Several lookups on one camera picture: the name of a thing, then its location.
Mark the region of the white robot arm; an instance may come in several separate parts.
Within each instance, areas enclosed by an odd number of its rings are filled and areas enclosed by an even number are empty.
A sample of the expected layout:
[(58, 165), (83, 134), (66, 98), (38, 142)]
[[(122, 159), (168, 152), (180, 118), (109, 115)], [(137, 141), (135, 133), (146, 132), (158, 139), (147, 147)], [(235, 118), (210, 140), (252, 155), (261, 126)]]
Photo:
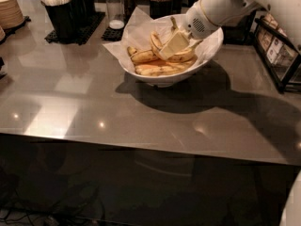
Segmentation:
[(184, 14), (182, 25), (159, 55), (168, 59), (186, 48), (190, 39), (204, 40), (229, 20), (245, 16), (256, 8), (267, 10), (300, 52), (301, 15), (297, 12), (301, 9), (301, 0), (198, 0)]

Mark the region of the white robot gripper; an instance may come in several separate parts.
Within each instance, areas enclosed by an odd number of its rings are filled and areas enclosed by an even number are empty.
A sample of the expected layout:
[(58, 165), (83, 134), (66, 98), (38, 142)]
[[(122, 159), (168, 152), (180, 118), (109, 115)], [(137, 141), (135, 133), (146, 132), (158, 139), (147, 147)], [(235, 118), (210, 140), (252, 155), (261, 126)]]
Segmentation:
[(159, 48), (163, 60), (174, 56), (194, 39), (205, 39), (228, 21), (244, 17), (260, 5), (253, 0), (198, 0), (185, 13), (182, 28), (174, 30)]

